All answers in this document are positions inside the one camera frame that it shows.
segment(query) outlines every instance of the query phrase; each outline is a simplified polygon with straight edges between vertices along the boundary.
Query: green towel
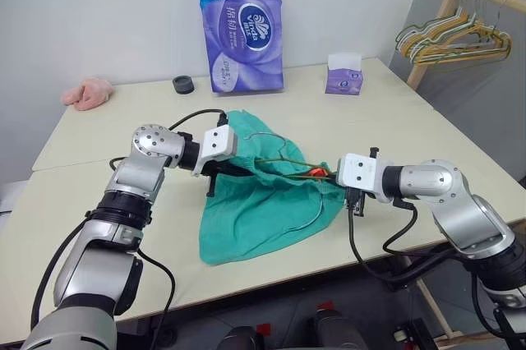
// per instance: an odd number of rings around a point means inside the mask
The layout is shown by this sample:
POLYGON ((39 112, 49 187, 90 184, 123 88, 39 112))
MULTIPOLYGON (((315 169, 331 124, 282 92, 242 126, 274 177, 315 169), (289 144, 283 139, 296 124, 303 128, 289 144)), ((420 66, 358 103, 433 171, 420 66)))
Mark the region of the green towel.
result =
MULTIPOLYGON (((230 162, 255 175, 218 175, 215 196, 207 198, 201 219, 201 259, 207 264, 247 260, 290 246, 326 228, 343 207, 344 190, 328 182, 292 180, 279 175, 304 173, 310 169, 305 165, 284 161, 255 163, 255 159, 278 158, 283 140, 268 135, 245 139, 254 132, 271 132, 248 112, 229 112, 228 124, 238 135, 238 152, 230 162)), ((287 159, 304 162, 302 153, 290 140, 281 153, 287 159)))

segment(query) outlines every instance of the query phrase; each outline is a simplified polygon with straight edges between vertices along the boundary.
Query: logo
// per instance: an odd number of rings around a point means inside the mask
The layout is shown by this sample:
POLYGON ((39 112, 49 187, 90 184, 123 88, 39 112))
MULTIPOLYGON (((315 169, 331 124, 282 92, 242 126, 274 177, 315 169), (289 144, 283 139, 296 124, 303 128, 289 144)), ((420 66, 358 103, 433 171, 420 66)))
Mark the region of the logo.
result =
POLYGON ((269 45, 272 26, 265 11, 253 3, 239 9, 239 24, 242 26, 248 48, 260 51, 269 45))

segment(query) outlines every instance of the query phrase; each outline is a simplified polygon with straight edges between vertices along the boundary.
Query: white table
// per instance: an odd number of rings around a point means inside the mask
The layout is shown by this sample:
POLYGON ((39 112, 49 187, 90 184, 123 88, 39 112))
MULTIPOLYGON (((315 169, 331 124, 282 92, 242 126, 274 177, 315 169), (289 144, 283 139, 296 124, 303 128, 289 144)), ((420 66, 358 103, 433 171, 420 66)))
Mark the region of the white table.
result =
MULTIPOLYGON (((213 99, 208 91, 203 91, 205 80, 197 79, 195 95, 176 96, 169 82, 128 86, 127 89, 132 89, 131 98, 126 97, 128 93, 122 88, 114 101, 97 111, 68 110, 35 165, 40 170, 29 180, 0 237, 0 310, 9 316, 0 325, 0 343, 21 340, 29 333, 31 303, 44 268, 84 212, 99 202, 111 176, 107 159, 126 154, 130 145, 127 135, 121 134, 129 135, 142 122, 168 124, 198 108, 250 107, 275 132, 297 142, 308 161, 326 160, 332 166, 342 154, 366 154, 373 145, 381 148, 381 157, 400 165, 432 158, 448 159, 464 172, 471 191, 484 196, 506 221, 526 217, 526 191, 491 158, 379 62, 365 61, 364 70, 369 83, 361 97, 324 95, 325 68, 307 67, 287 72, 291 91, 282 94, 213 99), (294 92, 300 85, 304 90, 294 92), (292 112, 284 111, 287 105, 283 99, 294 105, 292 112), (151 107, 154 103, 158 112, 151 107), (146 106, 146 114, 136 112, 142 104, 146 106), (316 106, 323 109, 314 110, 316 106), (348 121, 341 122, 341 113, 348 113, 348 121), (95 141, 91 139, 94 132, 89 131, 92 123, 104 126, 97 132, 104 143, 88 155, 82 147, 95 141), (315 135, 311 133, 313 129, 318 130, 315 135)), ((204 130, 213 126, 215 120, 212 115, 192 119, 183 130, 196 131, 199 127, 204 130)), ((153 222, 145 228, 143 250, 165 263, 178 281, 172 308, 356 262, 348 245, 346 213, 342 211, 326 230, 281 251, 252 260, 208 266, 199 259, 197 241, 206 189, 205 178, 195 179, 188 172, 168 170, 153 209, 153 222)), ((417 224, 394 247, 420 247, 443 240, 429 210, 418 202, 417 207, 417 224)), ((356 220, 358 250, 365 258, 383 256, 382 242, 402 228, 409 215, 373 200, 367 201, 365 214, 366 217, 356 220)), ((168 290, 164 273, 145 264, 136 301, 120 319, 161 311, 168 290)), ((52 299, 50 285, 41 315, 53 309, 52 299)))

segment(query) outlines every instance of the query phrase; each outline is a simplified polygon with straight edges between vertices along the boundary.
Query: small purple box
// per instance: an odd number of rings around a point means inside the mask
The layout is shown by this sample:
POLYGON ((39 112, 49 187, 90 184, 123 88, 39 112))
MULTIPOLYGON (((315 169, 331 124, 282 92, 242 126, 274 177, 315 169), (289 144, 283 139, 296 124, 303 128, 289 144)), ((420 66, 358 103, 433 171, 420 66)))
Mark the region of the small purple box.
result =
POLYGON ((329 69, 327 67, 326 94, 359 95, 362 89, 362 71, 351 69, 329 69))

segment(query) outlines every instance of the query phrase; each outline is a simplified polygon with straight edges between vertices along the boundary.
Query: pink cloth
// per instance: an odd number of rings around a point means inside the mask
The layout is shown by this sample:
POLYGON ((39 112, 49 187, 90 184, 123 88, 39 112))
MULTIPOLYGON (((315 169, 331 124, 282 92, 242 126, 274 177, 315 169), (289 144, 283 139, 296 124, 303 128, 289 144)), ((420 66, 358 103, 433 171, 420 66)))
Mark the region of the pink cloth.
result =
POLYGON ((78 87, 64 91, 60 100, 65 105, 73 105, 76 110, 89 110, 102 105, 113 93, 108 81, 89 77, 78 87))

